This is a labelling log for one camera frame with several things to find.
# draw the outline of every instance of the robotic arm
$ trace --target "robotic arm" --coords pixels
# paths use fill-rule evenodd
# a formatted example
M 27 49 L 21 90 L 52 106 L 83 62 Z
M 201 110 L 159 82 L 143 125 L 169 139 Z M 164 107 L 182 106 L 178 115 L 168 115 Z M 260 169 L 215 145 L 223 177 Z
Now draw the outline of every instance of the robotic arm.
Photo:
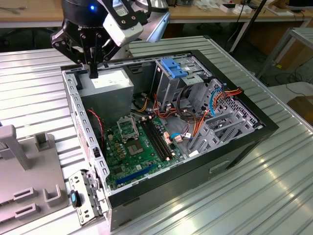
M 152 9 L 150 0 L 147 3 L 145 13 L 134 11 L 127 0 L 116 7 L 112 0 L 62 0 L 64 21 L 51 36 L 52 46 L 76 64 L 84 64 L 90 78 L 98 78 L 98 65 L 143 32 Z

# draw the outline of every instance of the metal workbench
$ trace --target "metal workbench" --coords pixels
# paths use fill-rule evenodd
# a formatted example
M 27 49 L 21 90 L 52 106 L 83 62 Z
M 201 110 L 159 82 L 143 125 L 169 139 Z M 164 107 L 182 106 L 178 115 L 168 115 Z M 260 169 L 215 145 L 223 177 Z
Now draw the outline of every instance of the metal workbench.
M 283 35 L 283 37 L 279 40 L 276 47 L 267 57 L 266 61 L 262 65 L 262 68 L 256 74 L 256 77 L 260 78 L 266 72 L 266 70 L 269 68 L 270 64 L 272 63 L 273 59 L 278 55 L 279 52 L 281 54 L 286 54 L 289 47 L 286 47 L 285 45 L 288 41 L 294 42 L 295 40 L 299 40 L 304 45 L 306 45 L 307 47 L 313 50 L 313 28 L 290 28 L 288 29 L 286 33 Z M 281 55 L 279 55 L 276 61 L 280 61 L 281 58 L 282 58 Z
M 135 42 L 134 56 L 199 49 L 280 127 L 238 166 L 130 222 L 114 234 L 312 234 L 312 128 L 265 86 L 204 37 Z M 48 131 L 55 136 L 68 177 L 88 167 L 69 116 L 60 66 L 70 61 L 53 49 L 0 55 L 0 121 L 18 139 Z M 9 234 L 106 234 L 105 221 L 80 229 L 71 205 Z

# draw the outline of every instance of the blue drive bay latch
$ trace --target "blue drive bay latch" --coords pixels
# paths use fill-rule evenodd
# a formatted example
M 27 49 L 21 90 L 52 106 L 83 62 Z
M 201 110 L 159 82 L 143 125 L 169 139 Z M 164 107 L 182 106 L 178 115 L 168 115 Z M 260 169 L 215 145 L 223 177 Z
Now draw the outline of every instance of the blue drive bay latch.
M 188 75 L 188 73 L 182 70 L 179 64 L 176 63 L 172 58 L 162 59 L 161 63 L 173 78 L 185 77 Z

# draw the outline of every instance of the expansion slot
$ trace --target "expansion slot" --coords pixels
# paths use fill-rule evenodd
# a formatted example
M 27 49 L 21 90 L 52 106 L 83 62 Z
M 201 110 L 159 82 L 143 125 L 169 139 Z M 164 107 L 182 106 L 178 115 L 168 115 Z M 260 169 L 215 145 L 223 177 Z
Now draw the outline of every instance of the expansion slot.
M 125 183 L 125 182 L 127 182 L 129 180 L 132 180 L 134 178 L 137 178 L 137 177 L 139 177 L 141 175 L 147 174 L 151 170 L 152 167 L 154 167 L 154 164 L 152 164 L 152 165 L 150 165 L 150 166 L 148 166 L 148 167 L 146 167 L 146 168 L 144 168 L 144 169 L 142 169 L 140 171 L 137 171 L 137 172 L 135 172 L 135 173 L 133 173 L 131 175 L 125 176 L 122 179 L 116 180 L 115 181 L 116 185 Z
M 161 161 L 170 159 L 172 154 L 151 120 L 141 122 L 141 126 L 151 141 L 152 146 L 156 150 L 157 155 L 160 157 Z

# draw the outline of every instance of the wooden desk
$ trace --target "wooden desk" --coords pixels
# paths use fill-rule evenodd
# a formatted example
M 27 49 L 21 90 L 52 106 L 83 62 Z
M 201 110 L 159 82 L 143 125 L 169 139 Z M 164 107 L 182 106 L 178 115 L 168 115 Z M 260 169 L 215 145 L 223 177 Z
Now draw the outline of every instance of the wooden desk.
M 0 0 L 2 7 L 19 7 L 27 6 L 25 11 L 21 11 L 20 15 L 0 10 L 0 28 L 21 28 L 21 27 L 53 27 L 61 26 L 63 21 L 63 13 L 61 0 Z M 233 13 L 225 13 L 219 9 L 211 9 L 204 11 L 196 6 L 170 7 L 170 23 L 222 23 L 236 22 L 238 15 Z M 244 22 L 244 26 L 240 31 L 231 51 L 235 49 L 243 32 L 248 26 L 248 22 L 253 16 L 251 14 L 242 14 L 239 22 Z M 257 22 L 285 22 L 299 21 L 303 22 L 301 27 L 306 27 L 313 18 L 313 12 L 305 11 L 295 16 L 277 16 L 268 10 L 262 10 Z
M 1 7 L 26 6 L 15 15 L 0 10 L 0 28 L 61 26 L 63 13 L 61 0 L 0 0 Z

